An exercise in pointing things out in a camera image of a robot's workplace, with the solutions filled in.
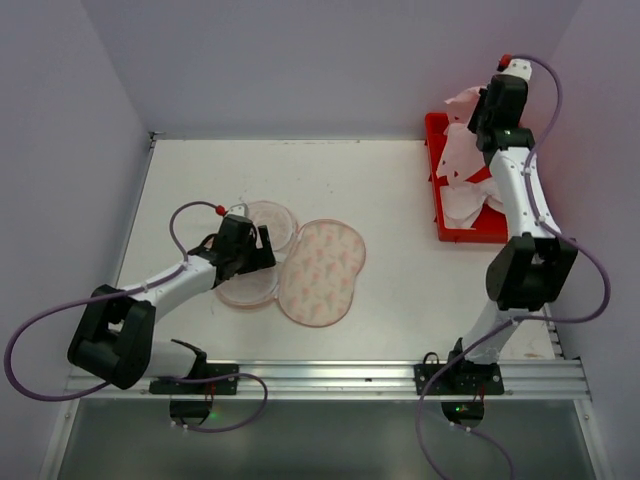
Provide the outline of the aluminium front rail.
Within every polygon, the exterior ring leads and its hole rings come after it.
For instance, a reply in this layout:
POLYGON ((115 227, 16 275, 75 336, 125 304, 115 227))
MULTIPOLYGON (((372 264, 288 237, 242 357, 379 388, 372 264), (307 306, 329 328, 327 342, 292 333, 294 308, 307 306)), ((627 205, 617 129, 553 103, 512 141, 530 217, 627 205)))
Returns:
MULTIPOLYGON (((261 378, 273 400, 399 400, 418 398, 413 360, 221 360, 261 378)), ((588 400, 591 392, 578 360, 507 360, 500 364, 504 393, 476 387, 464 395, 429 395, 428 401, 588 400)))

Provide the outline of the pink bra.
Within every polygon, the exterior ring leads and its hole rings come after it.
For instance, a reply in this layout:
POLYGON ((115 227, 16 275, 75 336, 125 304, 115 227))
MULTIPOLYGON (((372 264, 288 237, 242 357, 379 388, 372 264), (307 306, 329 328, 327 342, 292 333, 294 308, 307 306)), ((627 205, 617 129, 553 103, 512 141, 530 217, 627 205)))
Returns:
POLYGON ((485 166, 483 155, 476 146, 476 135, 468 129, 480 89, 480 86, 467 88, 445 101, 448 126, 436 175, 445 177, 451 188, 474 189, 470 178, 485 166))

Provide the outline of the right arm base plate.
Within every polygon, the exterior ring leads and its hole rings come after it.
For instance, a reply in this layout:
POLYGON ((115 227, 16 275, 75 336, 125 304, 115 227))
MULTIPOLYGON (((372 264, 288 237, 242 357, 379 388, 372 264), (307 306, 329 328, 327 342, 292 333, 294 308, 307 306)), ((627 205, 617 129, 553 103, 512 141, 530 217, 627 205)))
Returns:
MULTIPOLYGON (((444 368, 445 363, 429 362, 413 365, 416 393, 421 395, 426 385, 444 368)), ((427 388, 429 396, 503 395, 505 388, 499 365, 482 365, 462 359, 438 376, 427 388)))

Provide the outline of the floral mesh laundry bag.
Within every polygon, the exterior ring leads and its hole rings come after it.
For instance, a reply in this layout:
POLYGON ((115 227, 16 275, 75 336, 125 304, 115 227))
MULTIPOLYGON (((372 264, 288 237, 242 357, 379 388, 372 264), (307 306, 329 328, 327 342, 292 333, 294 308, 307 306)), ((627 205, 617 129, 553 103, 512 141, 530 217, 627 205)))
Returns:
POLYGON ((362 236, 333 219, 299 225, 285 206, 256 201, 238 206, 257 226, 266 226, 276 265, 242 274, 215 289, 218 299, 236 309, 277 303, 293 322, 324 328, 351 308, 356 279, 366 261, 362 236))

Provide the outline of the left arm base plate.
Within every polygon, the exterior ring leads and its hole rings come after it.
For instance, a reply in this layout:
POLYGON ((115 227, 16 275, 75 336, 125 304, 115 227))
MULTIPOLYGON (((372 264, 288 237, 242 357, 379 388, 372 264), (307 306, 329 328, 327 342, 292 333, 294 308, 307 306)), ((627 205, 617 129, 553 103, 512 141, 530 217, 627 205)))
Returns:
POLYGON ((205 363, 196 366, 185 379, 153 380, 149 392, 154 395, 235 395, 239 366, 232 363, 205 363))

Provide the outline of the red plastic tray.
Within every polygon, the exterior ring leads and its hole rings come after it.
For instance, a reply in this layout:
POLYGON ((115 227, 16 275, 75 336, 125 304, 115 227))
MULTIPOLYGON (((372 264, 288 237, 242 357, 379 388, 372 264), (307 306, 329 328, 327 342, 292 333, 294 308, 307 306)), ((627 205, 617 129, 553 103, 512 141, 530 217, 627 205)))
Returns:
POLYGON ((473 183, 493 178, 504 205, 504 214, 484 206, 472 229, 450 229, 444 225, 440 188, 447 186, 445 177, 438 178, 436 169, 443 152, 448 126, 445 113, 428 113, 425 116, 426 146, 429 153, 432 190, 438 238, 449 242, 506 244, 513 237, 525 234, 535 238, 551 239, 544 230, 545 224, 553 225, 546 207, 537 207, 535 201, 543 200, 537 170, 536 154, 527 148, 510 148, 498 151, 490 163, 470 178, 473 183))

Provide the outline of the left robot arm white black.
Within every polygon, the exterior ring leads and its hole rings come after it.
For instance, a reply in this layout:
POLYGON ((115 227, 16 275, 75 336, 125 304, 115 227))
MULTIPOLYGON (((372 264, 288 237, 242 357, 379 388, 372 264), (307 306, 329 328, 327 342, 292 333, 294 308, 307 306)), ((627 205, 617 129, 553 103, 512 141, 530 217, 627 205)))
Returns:
POLYGON ((268 227, 228 214, 219 230, 183 250, 173 270, 129 290, 102 285, 92 293, 70 342, 69 362, 126 390, 145 376, 164 382, 215 382, 206 353, 183 341, 154 339, 157 321, 224 282, 276 265, 268 227))

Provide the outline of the white bra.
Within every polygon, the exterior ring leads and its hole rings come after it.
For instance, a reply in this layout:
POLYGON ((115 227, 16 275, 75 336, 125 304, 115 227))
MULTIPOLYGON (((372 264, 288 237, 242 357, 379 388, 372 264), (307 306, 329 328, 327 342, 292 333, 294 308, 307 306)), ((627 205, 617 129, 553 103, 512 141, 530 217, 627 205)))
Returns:
POLYGON ((504 214, 504 205, 493 178, 479 183, 460 182, 440 188, 444 225, 450 229, 472 229, 484 206, 504 214))

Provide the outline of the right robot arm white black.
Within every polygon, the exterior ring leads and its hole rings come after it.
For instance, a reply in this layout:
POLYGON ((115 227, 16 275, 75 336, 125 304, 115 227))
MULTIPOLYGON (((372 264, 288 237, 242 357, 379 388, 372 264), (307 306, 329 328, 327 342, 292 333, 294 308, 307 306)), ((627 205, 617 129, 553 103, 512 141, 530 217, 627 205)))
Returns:
POLYGON ((575 247, 547 230, 555 222, 535 171, 534 136, 520 124, 527 97, 527 80, 496 74, 468 124, 496 181, 508 241, 487 268, 485 307, 449 354, 456 370, 495 365, 518 324, 557 299, 577 257, 575 247))

